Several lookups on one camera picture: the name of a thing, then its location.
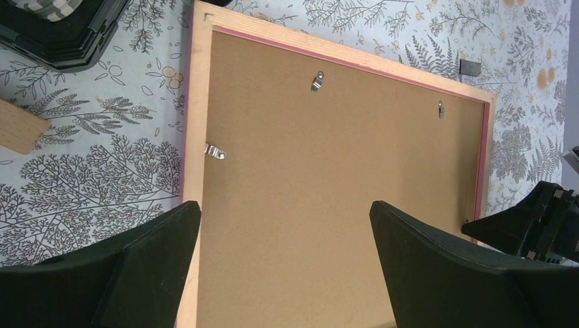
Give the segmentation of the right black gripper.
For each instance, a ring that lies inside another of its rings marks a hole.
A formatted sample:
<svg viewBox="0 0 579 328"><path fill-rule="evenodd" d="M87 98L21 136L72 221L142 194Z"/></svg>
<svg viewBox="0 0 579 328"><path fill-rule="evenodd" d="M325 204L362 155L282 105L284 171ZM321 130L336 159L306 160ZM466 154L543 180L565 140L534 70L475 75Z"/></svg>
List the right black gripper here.
<svg viewBox="0 0 579 328"><path fill-rule="evenodd" d="M512 256L578 262L578 192L540 181L515 206L465 223L461 232Z"/></svg>

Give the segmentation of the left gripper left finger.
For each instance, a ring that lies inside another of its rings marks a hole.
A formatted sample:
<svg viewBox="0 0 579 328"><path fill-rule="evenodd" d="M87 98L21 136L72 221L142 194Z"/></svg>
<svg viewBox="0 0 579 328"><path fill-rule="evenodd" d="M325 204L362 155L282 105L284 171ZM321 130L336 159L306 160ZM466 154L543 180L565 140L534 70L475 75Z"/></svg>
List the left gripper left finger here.
<svg viewBox="0 0 579 328"><path fill-rule="evenodd" d="M189 201L93 245L2 267L1 326L174 326L200 223Z"/></svg>

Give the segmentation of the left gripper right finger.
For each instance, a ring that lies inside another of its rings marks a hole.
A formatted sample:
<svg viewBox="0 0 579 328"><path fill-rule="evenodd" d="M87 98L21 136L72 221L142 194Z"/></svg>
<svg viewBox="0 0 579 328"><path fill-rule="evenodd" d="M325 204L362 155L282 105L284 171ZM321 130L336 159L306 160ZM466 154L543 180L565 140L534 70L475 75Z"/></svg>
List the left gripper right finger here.
<svg viewBox="0 0 579 328"><path fill-rule="evenodd" d="M383 201L369 211L398 327L577 327L578 269L487 249Z"/></svg>

